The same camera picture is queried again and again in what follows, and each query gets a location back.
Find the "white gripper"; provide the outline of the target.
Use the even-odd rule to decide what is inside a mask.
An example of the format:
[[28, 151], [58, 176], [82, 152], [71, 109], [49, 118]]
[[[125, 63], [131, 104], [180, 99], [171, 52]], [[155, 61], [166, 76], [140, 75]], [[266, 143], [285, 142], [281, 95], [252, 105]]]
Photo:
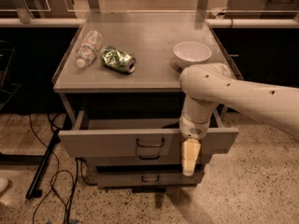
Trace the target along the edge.
[[194, 123], [184, 118], [179, 119], [179, 130], [183, 137], [191, 138], [182, 143], [182, 173], [186, 176], [192, 176], [195, 170], [195, 165], [201, 149], [201, 144], [198, 140], [206, 136], [210, 122]]

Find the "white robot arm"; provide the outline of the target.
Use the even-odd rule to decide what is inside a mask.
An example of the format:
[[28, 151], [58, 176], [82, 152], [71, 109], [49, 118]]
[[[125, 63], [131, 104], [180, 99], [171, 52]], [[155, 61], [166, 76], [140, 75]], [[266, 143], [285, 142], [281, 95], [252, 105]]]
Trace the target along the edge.
[[237, 80], [223, 63], [195, 64], [179, 77], [185, 100], [179, 118], [182, 173], [191, 176], [218, 105], [226, 105], [299, 139], [299, 89]]

